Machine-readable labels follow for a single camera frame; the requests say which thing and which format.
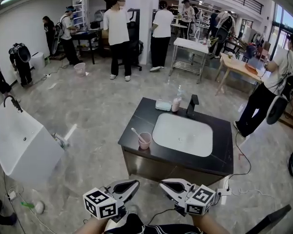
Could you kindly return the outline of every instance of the pink cup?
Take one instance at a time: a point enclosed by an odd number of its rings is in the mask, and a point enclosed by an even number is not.
[[[141,136],[146,141],[146,143],[142,143],[138,138],[140,148],[143,150],[148,149],[152,140],[152,135],[144,132],[144,133],[140,133],[139,136]]]

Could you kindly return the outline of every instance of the white sink basin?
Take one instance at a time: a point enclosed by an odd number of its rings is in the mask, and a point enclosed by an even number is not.
[[[47,181],[64,150],[27,112],[19,112],[11,99],[0,106],[0,165],[14,180],[38,185]]]
[[[160,146],[200,157],[209,156],[213,149],[210,126],[176,115],[161,114],[152,136]]]

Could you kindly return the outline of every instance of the electrical outlet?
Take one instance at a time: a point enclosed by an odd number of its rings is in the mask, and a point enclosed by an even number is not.
[[[10,201],[12,201],[13,199],[16,198],[16,192],[15,192],[15,191],[12,191],[12,192],[9,194],[9,196],[10,196]]]
[[[219,193],[221,193],[221,196],[230,196],[232,191],[231,191],[231,189],[229,189],[229,191],[227,191],[227,189],[225,189],[225,188],[219,188],[219,189],[217,189],[216,194],[219,194]]]

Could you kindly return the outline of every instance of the black countertop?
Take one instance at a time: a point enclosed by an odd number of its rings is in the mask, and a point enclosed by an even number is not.
[[[213,130],[213,150],[209,156],[199,157],[179,152],[160,146],[154,140],[151,141],[147,150],[142,150],[139,147],[137,136],[131,130],[132,127],[136,129],[137,133],[148,132],[152,134],[160,114],[168,113],[186,117],[186,109],[184,108],[179,108],[177,113],[161,111],[155,109],[155,103],[155,100],[142,98],[118,144],[133,154],[174,163],[185,168],[224,176],[233,173],[233,145],[230,122],[198,112],[194,112],[194,116],[191,119],[205,123]]]

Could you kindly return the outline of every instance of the white sink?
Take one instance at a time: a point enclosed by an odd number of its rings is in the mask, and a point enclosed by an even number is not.
[[[47,181],[64,150],[27,112],[11,99],[0,106],[0,165],[5,174],[28,185]]]
[[[209,156],[213,149],[210,126],[176,115],[161,114],[152,136],[160,146],[200,157]]]

